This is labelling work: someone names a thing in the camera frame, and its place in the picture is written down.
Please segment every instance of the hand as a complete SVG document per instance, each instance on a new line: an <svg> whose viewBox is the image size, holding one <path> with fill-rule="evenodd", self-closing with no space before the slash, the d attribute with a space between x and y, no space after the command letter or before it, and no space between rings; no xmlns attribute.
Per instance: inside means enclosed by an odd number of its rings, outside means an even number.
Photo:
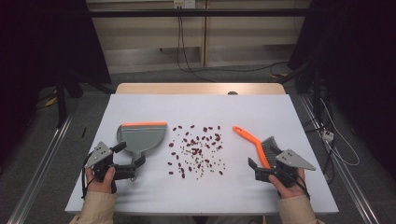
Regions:
<svg viewBox="0 0 396 224"><path fill-rule="evenodd" d="M302 185L305 186L305 173L304 169L298 169L298 178L297 181ZM268 176L271 183L275 186L277 191L280 193L280 197L282 199L287 199L299 195L305 194L304 191L297 186L296 184L292 185L290 188L286 188L274 175Z"/></svg>
<svg viewBox="0 0 396 224"><path fill-rule="evenodd" d="M95 179L92 168L86 168L85 176L87 176L87 181L90 182L92 180L91 184L88 186L88 191L111 193L111 181L113 181L115 173L116 169L114 167L110 167L107 170L103 182L99 182L99 180Z"/></svg>

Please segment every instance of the table surface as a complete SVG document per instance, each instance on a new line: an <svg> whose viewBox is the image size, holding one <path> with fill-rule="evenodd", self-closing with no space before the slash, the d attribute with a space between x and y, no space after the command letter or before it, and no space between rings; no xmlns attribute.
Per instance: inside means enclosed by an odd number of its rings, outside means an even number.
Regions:
<svg viewBox="0 0 396 224"><path fill-rule="evenodd" d="M154 216L276 213L276 190L271 184L254 179L254 172L248 167L248 157L260 164L257 153L251 143L232 131L233 125L250 131L259 139L273 135L280 148L293 149L319 168L292 102L284 94L282 86L248 83L188 83L186 86L180 83L163 86L157 83L121 84L117 94L111 96L92 143L92 150L99 141L109 147L117 144L115 132L125 121L165 120L168 123L163 141L147 155L147 162L139 168L136 182L117 181L119 199L116 212ZM171 90L174 95L163 94L166 90ZM205 90L208 90L205 93L216 95L196 94ZM228 91L255 95L224 95ZM180 124L183 130L173 131ZM217 163L213 164L214 168L207 166L205 171L200 171L203 175L196 174L195 170L187 172L189 166L197 167L191 165L190 154L186 156L179 152L184 147L182 138L185 132L194 135L194 138L202 134L209 136L209 133L202 131L208 124L221 127L215 129L221 135L223 149L206 151L202 160ZM174 142L175 147L170 148L170 142ZM172 151L177 151L180 161L171 155ZM115 155L115 163L130 162L128 153L122 151L119 154ZM182 178L178 172L178 162L185 166L186 178ZM320 169L305 173L314 211L321 214L337 212ZM80 183L77 182L65 210L76 213L81 206Z"/></svg>

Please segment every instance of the floor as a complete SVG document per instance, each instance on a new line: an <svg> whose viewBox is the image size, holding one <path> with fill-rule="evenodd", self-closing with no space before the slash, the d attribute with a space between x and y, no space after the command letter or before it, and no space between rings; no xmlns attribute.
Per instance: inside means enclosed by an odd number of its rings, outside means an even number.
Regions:
<svg viewBox="0 0 396 224"><path fill-rule="evenodd" d="M159 52L164 53L171 51L174 54L171 58L175 59L174 49L154 50L152 52L137 52L140 60L143 62L144 55L147 59L153 60L154 65L140 66L135 73L127 73L125 66L110 67L113 73L111 76L113 85L121 82L202 82L199 77L211 78L216 82L268 82L274 81L271 74L287 73L289 69L285 64L278 64L274 67L264 66L268 61L261 63L243 61L242 64L236 66L228 66L226 68L214 68L196 72L194 76L191 72L183 72L178 69L175 60L164 61L162 57L157 57ZM192 58L192 65L197 62L194 60L196 49L188 49L191 53L187 54L188 58ZM115 52L107 52L107 61L124 62L123 64L134 64L131 62L134 56L125 57L125 54L114 55ZM133 55L131 52L125 52L126 55ZM182 58L180 59L181 67L186 68ZM152 67L153 71L148 71L148 67ZM86 156L88 149L92 144L95 132L100 124L101 117L106 109L109 96L97 91L96 89L81 85L84 95L81 99L67 98L67 109L74 116L70 120L69 125L64 133L56 133L57 125L57 108L56 105L41 107L37 109L35 117L27 130L26 135L22 138L20 144L15 148L13 154L9 157L7 164L3 167L3 173L0 175L0 222L6 223L11 215L15 215L16 206L19 204L21 195L26 192L28 186L36 184L37 191L30 196L34 198L31 203L23 204L27 213L20 216L19 223L67 223L72 215L64 212L64 207L68 202L68 197L74 187L74 181L79 174L79 167L82 159ZM285 86L287 94L296 108L302 124L311 120L304 99L309 99L309 94L302 97L296 93L293 82L288 82ZM42 95L47 94L51 90L43 90ZM328 176L334 175L334 180L329 185L333 197L339 207L340 212L335 215L318 216L319 219L326 223L392 223L396 219L396 183L389 173L371 156L370 150L362 139L356 136L344 117L342 111L337 107L336 101L332 102L334 113L333 121L337 129L342 133L350 145L352 145L360 156L361 163L357 166L346 166L345 169L337 168L334 165L334 171L329 169L326 173ZM306 130L313 129L312 123L305 127ZM52 142L52 137L56 134L62 134L63 140L58 145ZM319 164L324 166L327 159L327 152L323 148L322 142L317 132L307 132L307 138L314 149ZM350 150L348 144L344 142L337 133L335 136L336 148L347 161L355 161L356 156ZM56 146L56 153L50 155L52 162L42 164L43 155L50 145ZM42 181L33 181L37 168L46 168ZM343 172L350 173L353 182L356 182L358 188L348 187L350 178L344 178ZM373 216L365 216L358 209L357 202L366 201L369 207L362 207L365 211L373 212ZM115 215L115 223L131 223L141 221L141 217L126 217L123 215ZM267 223L280 223L278 216L266 217Z"/></svg>

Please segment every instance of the sleeve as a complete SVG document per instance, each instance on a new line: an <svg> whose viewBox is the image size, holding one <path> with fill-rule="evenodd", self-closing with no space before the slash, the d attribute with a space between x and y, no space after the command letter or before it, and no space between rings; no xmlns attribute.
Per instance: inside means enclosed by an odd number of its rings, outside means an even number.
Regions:
<svg viewBox="0 0 396 224"><path fill-rule="evenodd" d="M70 224L111 224L117 195L88 191L81 213Z"/></svg>
<svg viewBox="0 0 396 224"><path fill-rule="evenodd" d="M311 203L305 195L281 199L278 207L283 224L323 224L315 217Z"/></svg>

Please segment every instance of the brush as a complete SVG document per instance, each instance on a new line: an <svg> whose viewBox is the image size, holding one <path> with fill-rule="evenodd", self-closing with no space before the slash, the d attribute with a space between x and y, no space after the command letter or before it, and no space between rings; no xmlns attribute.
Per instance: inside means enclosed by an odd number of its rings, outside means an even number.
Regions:
<svg viewBox="0 0 396 224"><path fill-rule="evenodd" d="M233 126L233 131L255 145L260 162L262 163L262 167L271 169L272 167L276 166L276 156L282 151L277 147L275 138L273 136L261 142L251 133L248 133L240 127Z"/></svg>

